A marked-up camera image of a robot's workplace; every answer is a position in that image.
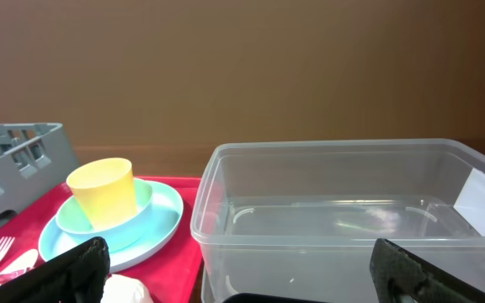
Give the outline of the white plastic knife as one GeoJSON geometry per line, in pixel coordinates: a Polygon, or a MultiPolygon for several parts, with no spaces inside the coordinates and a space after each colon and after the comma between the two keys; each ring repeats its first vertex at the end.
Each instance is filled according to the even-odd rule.
{"type": "Polygon", "coordinates": [[[39,252],[36,249],[30,249],[22,253],[19,257],[14,259],[6,268],[1,271],[1,274],[23,273],[32,269],[39,257],[39,252]]]}

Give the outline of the white napkin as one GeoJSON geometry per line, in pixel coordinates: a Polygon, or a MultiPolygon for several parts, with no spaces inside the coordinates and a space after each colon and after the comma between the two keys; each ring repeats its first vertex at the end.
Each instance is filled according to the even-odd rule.
{"type": "Polygon", "coordinates": [[[105,281],[101,303],[153,303],[147,287],[139,280],[111,274],[105,281]]]}

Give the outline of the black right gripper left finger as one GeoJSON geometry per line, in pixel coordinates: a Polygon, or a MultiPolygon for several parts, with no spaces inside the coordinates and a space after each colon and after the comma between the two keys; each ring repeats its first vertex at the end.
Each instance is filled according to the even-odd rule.
{"type": "Polygon", "coordinates": [[[0,303],[99,303],[109,275],[108,245],[94,237],[0,286],[0,303]]]}

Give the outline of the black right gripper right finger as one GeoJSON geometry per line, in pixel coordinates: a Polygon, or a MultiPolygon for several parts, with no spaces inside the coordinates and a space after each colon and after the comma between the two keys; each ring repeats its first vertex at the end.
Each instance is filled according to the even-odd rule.
{"type": "Polygon", "coordinates": [[[485,302],[485,292],[385,238],[373,247],[370,276],[379,303],[485,302]]]}

